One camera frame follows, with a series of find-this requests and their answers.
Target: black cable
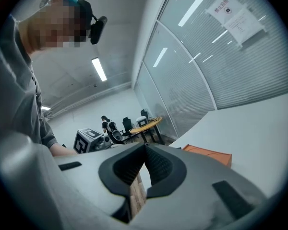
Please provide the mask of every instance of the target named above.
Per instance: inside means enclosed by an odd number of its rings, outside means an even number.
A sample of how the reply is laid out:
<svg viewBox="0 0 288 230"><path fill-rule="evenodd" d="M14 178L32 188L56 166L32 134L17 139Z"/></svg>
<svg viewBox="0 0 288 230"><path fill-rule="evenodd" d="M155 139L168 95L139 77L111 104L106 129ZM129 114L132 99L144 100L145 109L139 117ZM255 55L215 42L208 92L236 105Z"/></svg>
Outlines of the black cable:
<svg viewBox="0 0 288 230"><path fill-rule="evenodd" d="M92 14L92 16L93 16L94 20L98 21L98 19L93 14Z"/></svg>
<svg viewBox="0 0 288 230"><path fill-rule="evenodd" d="M150 122L155 122L155 121L158 121L159 118L160 118L160 117L156 117L156 118L150 117L150 118L148 118L148 121L150 121Z"/></svg>

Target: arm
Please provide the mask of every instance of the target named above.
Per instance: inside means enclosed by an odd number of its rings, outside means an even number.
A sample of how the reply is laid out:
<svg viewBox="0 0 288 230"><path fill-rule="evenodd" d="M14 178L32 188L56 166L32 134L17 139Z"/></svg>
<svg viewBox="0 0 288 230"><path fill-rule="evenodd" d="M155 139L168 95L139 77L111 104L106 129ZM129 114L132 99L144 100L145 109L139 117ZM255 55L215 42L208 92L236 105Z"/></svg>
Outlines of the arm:
<svg viewBox="0 0 288 230"><path fill-rule="evenodd" d="M77 154L76 151L68 149L58 144L57 139L55 138L50 125L44 118L44 115L42 112L41 91L37 82L36 82L36 93L37 93L36 104L37 104L38 112L39 112L40 137L41 137L42 144L49 148L52 156L54 157Z"/></svg>
<svg viewBox="0 0 288 230"><path fill-rule="evenodd" d="M104 129L104 133L106 133L107 132L107 123L106 122L102 122L102 128Z"/></svg>
<svg viewBox="0 0 288 230"><path fill-rule="evenodd" d="M53 157L77 154L75 150L71 150L71 149L65 148L65 147L61 146L59 143L54 143L50 147L49 150L50 150L50 152L51 152Z"/></svg>

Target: person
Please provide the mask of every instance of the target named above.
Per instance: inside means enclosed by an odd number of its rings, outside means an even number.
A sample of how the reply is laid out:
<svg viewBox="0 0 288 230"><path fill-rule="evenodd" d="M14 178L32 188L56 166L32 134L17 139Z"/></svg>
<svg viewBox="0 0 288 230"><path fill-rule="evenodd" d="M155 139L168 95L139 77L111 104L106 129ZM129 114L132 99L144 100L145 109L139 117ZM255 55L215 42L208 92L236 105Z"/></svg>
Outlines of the person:
<svg viewBox="0 0 288 230"><path fill-rule="evenodd" d="M108 127L108 123L111 121L110 119L108 119L106 116L102 116L101 117L101 120L102 120L102 128L103 128L103 131L104 133L107 132L107 134L109 135L110 139L112 140L112 142L114 144L122 144L124 145L125 143L122 142L121 140L116 140L111 132L111 130L109 130L109 127Z"/></svg>
<svg viewBox="0 0 288 230"><path fill-rule="evenodd" d="M23 133L47 146L53 156L77 154L57 143L43 116L41 90L30 56L86 39L92 20L85 0L50 0L24 21L11 15L0 33L0 129Z"/></svg>

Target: wooden round table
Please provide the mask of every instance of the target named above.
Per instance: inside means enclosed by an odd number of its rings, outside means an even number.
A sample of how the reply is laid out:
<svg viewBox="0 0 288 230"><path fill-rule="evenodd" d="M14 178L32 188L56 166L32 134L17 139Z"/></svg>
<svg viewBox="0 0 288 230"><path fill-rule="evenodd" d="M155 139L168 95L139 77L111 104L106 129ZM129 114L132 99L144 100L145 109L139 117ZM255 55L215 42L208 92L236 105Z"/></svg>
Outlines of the wooden round table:
<svg viewBox="0 0 288 230"><path fill-rule="evenodd" d="M140 133L141 136L142 136L143 141L144 141L144 142L147 142L147 140L146 140L146 138L145 138L145 135L143 134L143 131L148 130L148 133L149 133L152 141L153 141L153 142L156 142L155 139L154 139L154 137L153 137L153 134L152 134L152 133L150 132L150 130L149 130L150 128L155 128L156 134L157 134L158 139L159 139L159 143L162 144L162 145L164 145L164 141L162 140L162 137L160 136L159 130L158 130L158 128L157 128L157 124L159 124L159 123L162 121L162 117L157 117L157 118L155 118L155 119L157 119L157 120L156 120L156 121L153 121L153 122L149 122L147 125L144 125L144 126L142 126L142 127L140 127L140 128L133 128L133 129L130 130L129 132L130 132L131 134L133 134L133 135Z"/></svg>

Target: fluorescent light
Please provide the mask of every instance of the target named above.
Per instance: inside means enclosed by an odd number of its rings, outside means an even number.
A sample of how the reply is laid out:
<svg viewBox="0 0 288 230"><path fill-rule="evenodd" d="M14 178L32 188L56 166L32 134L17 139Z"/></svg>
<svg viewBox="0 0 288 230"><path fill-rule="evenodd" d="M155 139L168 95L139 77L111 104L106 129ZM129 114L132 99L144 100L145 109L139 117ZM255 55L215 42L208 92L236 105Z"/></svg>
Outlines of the fluorescent light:
<svg viewBox="0 0 288 230"><path fill-rule="evenodd" d="M190 16L194 13L194 11L197 9L198 6L202 3L203 0L195 0L194 3L191 5L191 7L188 9L188 11L185 13L181 21L179 22L179 26L183 26L187 20L190 18Z"/></svg>
<svg viewBox="0 0 288 230"><path fill-rule="evenodd" d="M223 36L226 32L228 32L228 30L226 30L225 32L223 32L220 36L218 36L215 40L212 41L212 43L214 44L216 42L216 40L218 40L221 36Z"/></svg>
<svg viewBox="0 0 288 230"><path fill-rule="evenodd" d="M106 78L105 73L104 73L104 71L103 71L103 69L102 69L102 66L101 66L101 64L100 64L99 59L98 59L98 58L92 59L92 63L93 63L93 65L94 65L94 67L95 67L98 75L100 76L100 79L101 79L102 81L106 81L107 78Z"/></svg>
<svg viewBox="0 0 288 230"><path fill-rule="evenodd" d="M196 57L198 57L201 53L198 53L193 59L196 59Z"/></svg>
<svg viewBox="0 0 288 230"><path fill-rule="evenodd" d="M208 60L208 59L211 58L212 56L213 56L213 55L209 56L206 60ZM204 60L203 63L204 63L206 60Z"/></svg>
<svg viewBox="0 0 288 230"><path fill-rule="evenodd" d="M50 110L50 107L42 106L42 110L48 111L48 110Z"/></svg>
<svg viewBox="0 0 288 230"><path fill-rule="evenodd" d="M261 21L265 16L261 17L258 21Z"/></svg>
<svg viewBox="0 0 288 230"><path fill-rule="evenodd" d="M153 67L156 67L156 66L159 64L159 61L161 60L161 58L163 57L163 55L164 55L164 53L166 52L167 49L168 49L168 48L163 48L163 49L161 50L161 53L160 53L160 55L158 56L158 58L157 58L156 62L154 63L154 66L153 66Z"/></svg>

